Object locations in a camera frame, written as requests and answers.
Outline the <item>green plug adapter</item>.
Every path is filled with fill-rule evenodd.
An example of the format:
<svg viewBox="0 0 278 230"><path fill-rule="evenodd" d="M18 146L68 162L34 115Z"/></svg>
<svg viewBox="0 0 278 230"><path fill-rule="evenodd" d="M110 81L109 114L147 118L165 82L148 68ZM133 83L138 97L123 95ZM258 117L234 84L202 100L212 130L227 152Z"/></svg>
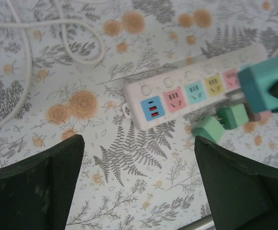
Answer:
<svg viewBox="0 0 278 230"><path fill-rule="evenodd" d="M202 136L214 143L219 143L225 133L224 127L214 116L207 116L193 129L193 136Z"/></svg>
<svg viewBox="0 0 278 230"><path fill-rule="evenodd" d="M217 116L226 130L238 128L249 122L249 117L243 103L222 108L217 111Z"/></svg>

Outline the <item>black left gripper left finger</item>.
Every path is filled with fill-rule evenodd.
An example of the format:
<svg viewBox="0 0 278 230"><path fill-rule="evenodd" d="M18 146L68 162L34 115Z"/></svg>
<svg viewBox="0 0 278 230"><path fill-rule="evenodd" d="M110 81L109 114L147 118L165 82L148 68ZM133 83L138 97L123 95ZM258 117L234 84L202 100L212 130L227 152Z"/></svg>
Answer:
<svg viewBox="0 0 278 230"><path fill-rule="evenodd" d="M65 230L84 155L72 137L0 169L0 230Z"/></svg>

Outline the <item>white multi-socket power strip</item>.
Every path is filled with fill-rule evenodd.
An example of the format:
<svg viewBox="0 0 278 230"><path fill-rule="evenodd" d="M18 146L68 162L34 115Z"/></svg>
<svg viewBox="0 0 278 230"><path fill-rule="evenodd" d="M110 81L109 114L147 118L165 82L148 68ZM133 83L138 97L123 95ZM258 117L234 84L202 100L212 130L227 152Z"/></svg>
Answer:
<svg viewBox="0 0 278 230"><path fill-rule="evenodd" d="M266 58L264 46L254 44L138 80L125 86L123 108L138 130L148 130L227 100L240 89L238 72Z"/></svg>

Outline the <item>aluminium frame rail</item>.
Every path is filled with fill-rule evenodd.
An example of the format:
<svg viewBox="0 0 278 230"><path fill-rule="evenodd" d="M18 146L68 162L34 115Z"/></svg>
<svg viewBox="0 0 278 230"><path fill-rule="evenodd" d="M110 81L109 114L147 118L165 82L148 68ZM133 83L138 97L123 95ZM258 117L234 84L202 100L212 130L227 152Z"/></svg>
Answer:
<svg viewBox="0 0 278 230"><path fill-rule="evenodd" d="M185 226L183 230L216 230L216 228L212 215L208 215Z"/></svg>

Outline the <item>teal plug adapter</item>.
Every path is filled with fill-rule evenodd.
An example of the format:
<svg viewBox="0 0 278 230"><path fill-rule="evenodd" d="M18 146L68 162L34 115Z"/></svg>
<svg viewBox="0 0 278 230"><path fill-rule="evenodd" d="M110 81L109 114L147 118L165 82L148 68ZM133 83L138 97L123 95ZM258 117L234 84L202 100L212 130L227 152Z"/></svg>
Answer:
<svg viewBox="0 0 278 230"><path fill-rule="evenodd" d="M273 78L278 79L278 55L258 64L249 66L238 73L240 88L225 94L232 97L239 92L248 103L253 113L271 111L278 113L278 105L269 102L268 89Z"/></svg>

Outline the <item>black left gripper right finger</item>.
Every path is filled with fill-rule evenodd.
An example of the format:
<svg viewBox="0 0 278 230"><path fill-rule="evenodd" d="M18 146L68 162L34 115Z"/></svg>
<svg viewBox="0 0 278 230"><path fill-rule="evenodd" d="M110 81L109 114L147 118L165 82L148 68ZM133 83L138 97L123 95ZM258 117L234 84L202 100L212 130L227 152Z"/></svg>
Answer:
<svg viewBox="0 0 278 230"><path fill-rule="evenodd" d="M278 230L278 168L201 136L194 152L216 230Z"/></svg>

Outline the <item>floral tablecloth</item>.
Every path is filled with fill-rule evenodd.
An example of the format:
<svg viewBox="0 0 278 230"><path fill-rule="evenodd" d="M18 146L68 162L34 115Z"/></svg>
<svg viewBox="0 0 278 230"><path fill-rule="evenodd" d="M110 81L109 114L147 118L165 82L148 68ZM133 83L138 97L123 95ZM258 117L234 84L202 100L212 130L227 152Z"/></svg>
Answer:
<svg viewBox="0 0 278 230"><path fill-rule="evenodd" d="M210 214L191 130L137 130L123 88L226 52L278 49L278 0L0 0L0 168L80 134L66 230L177 230Z"/></svg>

